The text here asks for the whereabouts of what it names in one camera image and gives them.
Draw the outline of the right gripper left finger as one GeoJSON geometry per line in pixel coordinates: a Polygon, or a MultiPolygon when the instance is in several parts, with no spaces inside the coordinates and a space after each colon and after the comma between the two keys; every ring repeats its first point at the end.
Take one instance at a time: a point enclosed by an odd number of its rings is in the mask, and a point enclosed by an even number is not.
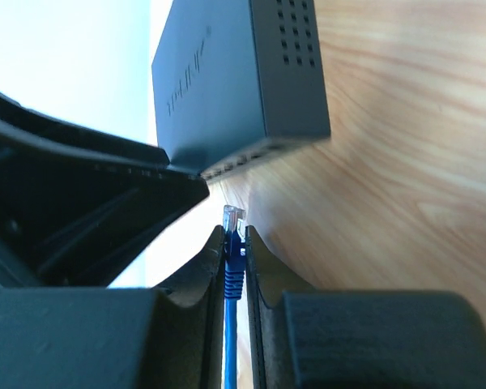
{"type": "Polygon", "coordinates": [[[0,290],[0,388],[218,388],[224,232],[153,288],[0,290]]]}

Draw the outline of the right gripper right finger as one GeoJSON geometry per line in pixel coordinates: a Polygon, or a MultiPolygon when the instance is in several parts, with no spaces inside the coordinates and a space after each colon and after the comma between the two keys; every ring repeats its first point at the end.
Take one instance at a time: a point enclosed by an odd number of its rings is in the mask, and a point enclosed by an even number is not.
{"type": "Polygon", "coordinates": [[[318,290],[245,232],[257,388],[486,388],[486,329],[457,293],[318,290]]]}

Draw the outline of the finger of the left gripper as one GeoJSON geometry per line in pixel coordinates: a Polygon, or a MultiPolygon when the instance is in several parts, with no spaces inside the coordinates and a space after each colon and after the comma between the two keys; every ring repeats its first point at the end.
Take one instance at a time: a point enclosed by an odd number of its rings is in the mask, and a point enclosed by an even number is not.
{"type": "Polygon", "coordinates": [[[208,194],[161,148],[0,93],[0,289],[105,286],[208,194]]]}

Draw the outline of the black network switch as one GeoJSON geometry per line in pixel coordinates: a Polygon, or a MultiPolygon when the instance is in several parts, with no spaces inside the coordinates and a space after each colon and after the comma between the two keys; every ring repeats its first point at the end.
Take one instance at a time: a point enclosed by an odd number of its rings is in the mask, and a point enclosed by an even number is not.
{"type": "Polygon", "coordinates": [[[311,1],[175,1],[151,75],[175,169],[214,180],[330,137],[311,1]]]}

